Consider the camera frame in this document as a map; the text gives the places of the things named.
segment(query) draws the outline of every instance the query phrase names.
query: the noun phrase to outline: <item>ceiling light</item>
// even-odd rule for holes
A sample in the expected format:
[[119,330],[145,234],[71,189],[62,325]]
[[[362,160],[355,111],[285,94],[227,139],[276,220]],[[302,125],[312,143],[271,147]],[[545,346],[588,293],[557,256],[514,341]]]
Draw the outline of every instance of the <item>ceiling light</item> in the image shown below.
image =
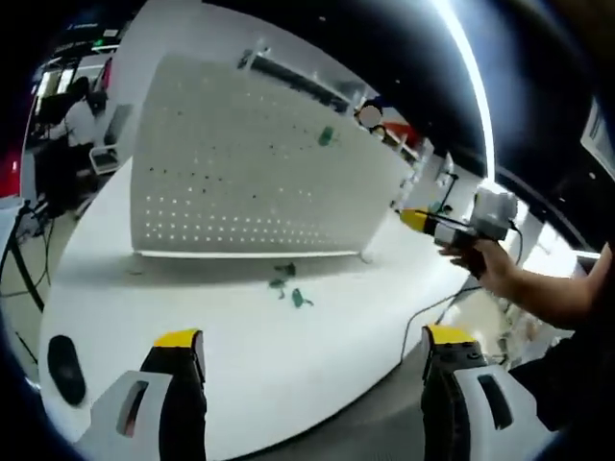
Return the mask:
[[487,104],[487,93],[482,83],[480,76],[479,65],[472,52],[470,41],[463,31],[463,27],[459,23],[451,4],[448,0],[432,0],[435,9],[446,24],[447,29],[453,36],[453,40],[461,53],[463,63],[470,74],[470,82],[474,89],[474,95],[479,105],[480,122],[482,123],[482,132],[484,134],[484,153],[487,163],[487,179],[494,181],[496,177],[496,159],[495,146],[493,143],[493,127],[491,126],[491,115],[489,114],[489,105]]

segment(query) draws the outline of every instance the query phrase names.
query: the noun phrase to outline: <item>desk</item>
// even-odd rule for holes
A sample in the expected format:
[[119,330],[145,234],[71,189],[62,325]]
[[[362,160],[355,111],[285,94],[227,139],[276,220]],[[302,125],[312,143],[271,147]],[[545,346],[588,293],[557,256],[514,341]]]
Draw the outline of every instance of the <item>desk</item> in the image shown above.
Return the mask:
[[[129,231],[131,162],[101,190],[54,275],[40,334],[45,409],[76,441],[89,409],[123,372],[138,370],[168,331],[204,332],[209,459],[264,449],[324,421],[398,363],[408,317],[453,294],[467,273],[437,256],[431,238],[391,211],[357,256],[295,259],[286,299],[268,288],[271,259],[158,259],[134,255]],[[297,309],[290,290],[314,303]],[[433,321],[441,310],[422,317]],[[411,329],[408,350],[419,339]],[[44,357],[70,336],[86,379],[80,408],[65,403]]]

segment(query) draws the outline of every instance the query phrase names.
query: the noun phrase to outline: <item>black ceiling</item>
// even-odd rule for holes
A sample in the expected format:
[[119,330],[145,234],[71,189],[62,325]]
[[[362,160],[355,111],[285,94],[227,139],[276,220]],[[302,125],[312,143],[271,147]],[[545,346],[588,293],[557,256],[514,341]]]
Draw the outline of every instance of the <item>black ceiling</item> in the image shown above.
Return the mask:
[[[459,164],[483,174],[484,141],[474,91],[431,1],[207,3],[259,17],[318,46],[392,102],[434,143],[450,149]],[[606,191],[613,184],[580,145],[593,90],[571,46],[574,41],[554,27],[552,17],[524,0],[450,3],[487,93],[502,169],[498,182],[553,222],[574,246],[600,248],[607,231],[602,217],[588,213],[588,207],[603,209],[595,205],[610,195]],[[590,172],[598,177],[591,180]]]

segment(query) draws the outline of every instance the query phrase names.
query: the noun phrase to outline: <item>human arm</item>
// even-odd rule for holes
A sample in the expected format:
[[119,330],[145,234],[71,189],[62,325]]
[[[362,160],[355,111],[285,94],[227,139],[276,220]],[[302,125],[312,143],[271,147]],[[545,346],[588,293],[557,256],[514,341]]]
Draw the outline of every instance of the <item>human arm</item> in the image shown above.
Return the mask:
[[[610,248],[604,245],[600,259],[587,277],[565,279],[518,268],[496,242],[480,240],[475,248],[482,253],[486,266],[479,280],[481,286],[519,305],[539,319],[567,329],[574,329],[587,317],[612,259]],[[465,267],[460,251],[447,248],[440,253],[456,256],[451,262]]]

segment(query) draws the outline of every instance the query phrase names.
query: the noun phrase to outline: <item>shelf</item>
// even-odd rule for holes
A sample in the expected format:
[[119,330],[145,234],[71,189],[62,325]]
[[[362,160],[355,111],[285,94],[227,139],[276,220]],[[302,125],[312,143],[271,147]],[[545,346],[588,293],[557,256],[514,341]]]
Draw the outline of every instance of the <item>shelf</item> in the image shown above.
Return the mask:
[[334,105],[341,111],[345,111],[352,104],[352,100],[339,91],[322,82],[318,82],[298,69],[274,61],[262,54],[255,56],[250,69],[273,76],[286,82],[293,88],[302,89],[315,96],[321,103],[327,106]]

